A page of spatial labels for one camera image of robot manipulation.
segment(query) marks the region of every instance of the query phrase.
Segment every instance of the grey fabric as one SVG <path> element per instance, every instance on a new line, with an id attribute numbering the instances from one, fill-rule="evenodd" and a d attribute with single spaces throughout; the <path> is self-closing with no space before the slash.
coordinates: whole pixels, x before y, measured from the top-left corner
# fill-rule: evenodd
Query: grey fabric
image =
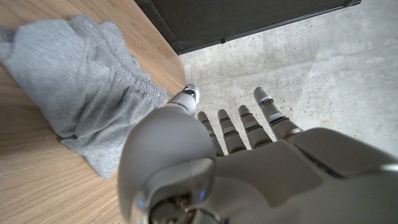
<path id="1" fill-rule="evenodd" d="M 130 130 L 167 101 L 113 22 L 88 16 L 0 29 L 0 61 L 36 103 L 61 142 L 109 179 Z"/>

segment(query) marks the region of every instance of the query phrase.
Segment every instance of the wooden surface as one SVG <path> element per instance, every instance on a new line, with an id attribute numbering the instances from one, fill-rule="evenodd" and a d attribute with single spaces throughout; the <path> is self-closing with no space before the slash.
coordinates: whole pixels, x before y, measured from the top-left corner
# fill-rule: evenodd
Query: wooden surface
<path id="1" fill-rule="evenodd" d="M 176 93 L 183 65 L 132 0 L 0 0 L 0 24 L 15 29 L 43 18 L 85 13 L 121 28 L 153 81 Z M 0 66 L 0 223 L 122 223 L 117 174 L 98 177 L 57 141 L 38 107 Z"/>
<path id="2" fill-rule="evenodd" d="M 174 94 L 185 86 L 182 61 L 134 0 L 0 0 L 0 24 L 9 29 L 77 14 L 87 14 L 96 22 L 114 21 L 152 81 Z"/>

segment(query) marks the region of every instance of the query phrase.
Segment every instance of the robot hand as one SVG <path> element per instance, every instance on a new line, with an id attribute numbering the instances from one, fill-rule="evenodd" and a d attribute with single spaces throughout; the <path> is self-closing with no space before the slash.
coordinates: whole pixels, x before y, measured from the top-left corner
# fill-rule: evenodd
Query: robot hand
<path id="1" fill-rule="evenodd" d="M 126 141 L 119 201 L 131 223 L 396 223 L 398 160 L 329 129 L 303 131 L 256 88 L 277 141 L 245 107 L 247 150 L 227 112 L 218 117 L 224 156 L 187 85 Z"/>

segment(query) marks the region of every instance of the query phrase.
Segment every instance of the dark panel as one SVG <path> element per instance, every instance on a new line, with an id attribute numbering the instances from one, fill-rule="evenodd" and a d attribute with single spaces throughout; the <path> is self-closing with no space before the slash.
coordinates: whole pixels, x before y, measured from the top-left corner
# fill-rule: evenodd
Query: dark panel
<path id="1" fill-rule="evenodd" d="M 316 16 L 359 1 L 136 0 L 177 53 Z"/>

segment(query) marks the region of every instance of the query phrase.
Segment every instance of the grey concrete floor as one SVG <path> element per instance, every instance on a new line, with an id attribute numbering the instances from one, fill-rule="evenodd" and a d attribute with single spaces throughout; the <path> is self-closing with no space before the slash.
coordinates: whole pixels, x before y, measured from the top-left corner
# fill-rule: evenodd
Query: grey concrete floor
<path id="1" fill-rule="evenodd" d="M 187 82 L 201 90 L 198 111 L 207 113 L 224 151 L 219 109 L 247 147 L 240 105 L 271 133 L 252 95 L 262 86 L 304 129 L 334 129 L 398 156 L 396 0 L 363 0 L 180 58 Z"/>

